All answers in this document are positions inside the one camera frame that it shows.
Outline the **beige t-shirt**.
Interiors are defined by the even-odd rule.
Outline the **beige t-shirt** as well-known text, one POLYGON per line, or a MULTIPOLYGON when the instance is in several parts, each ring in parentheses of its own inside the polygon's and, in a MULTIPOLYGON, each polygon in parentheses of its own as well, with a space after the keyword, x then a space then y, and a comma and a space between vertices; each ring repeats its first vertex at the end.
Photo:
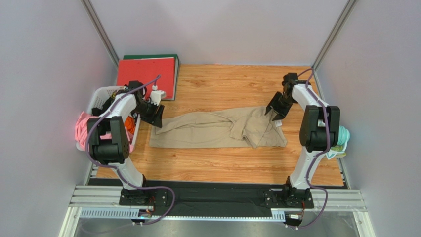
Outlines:
POLYGON ((154 148, 200 149, 285 147, 287 139, 264 106, 214 112, 193 112, 166 118, 162 128, 152 128, 154 148))

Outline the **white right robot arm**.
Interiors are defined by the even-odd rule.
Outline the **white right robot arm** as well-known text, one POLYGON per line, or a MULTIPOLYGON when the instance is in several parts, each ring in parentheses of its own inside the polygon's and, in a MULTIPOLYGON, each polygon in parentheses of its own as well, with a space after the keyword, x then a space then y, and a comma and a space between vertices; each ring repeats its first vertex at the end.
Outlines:
POLYGON ((311 181, 323 155, 339 141, 340 109, 324 102, 308 80, 299 74, 283 76, 283 91, 276 92, 266 106, 266 114, 274 112, 273 121, 286 117, 294 103, 304 110, 299 131, 301 154, 292 174, 281 191, 275 191, 273 202, 285 207, 302 207, 311 198, 311 181))

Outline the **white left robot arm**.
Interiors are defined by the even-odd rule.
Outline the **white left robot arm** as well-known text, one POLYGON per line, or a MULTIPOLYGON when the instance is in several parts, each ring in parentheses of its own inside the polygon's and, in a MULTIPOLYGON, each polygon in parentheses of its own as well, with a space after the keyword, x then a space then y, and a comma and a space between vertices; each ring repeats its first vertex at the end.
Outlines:
POLYGON ((123 184, 121 205, 153 205, 154 193, 147 188, 145 176, 131 161, 129 138, 125 120, 136 113, 142 121, 161 128, 164 105, 161 100, 166 92, 159 90, 156 81, 151 81, 152 91, 146 98, 146 85, 131 81, 116 93, 111 105, 97 118, 87 122, 88 136, 85 148, 88 158, 100 167, 114 171, 123 184))

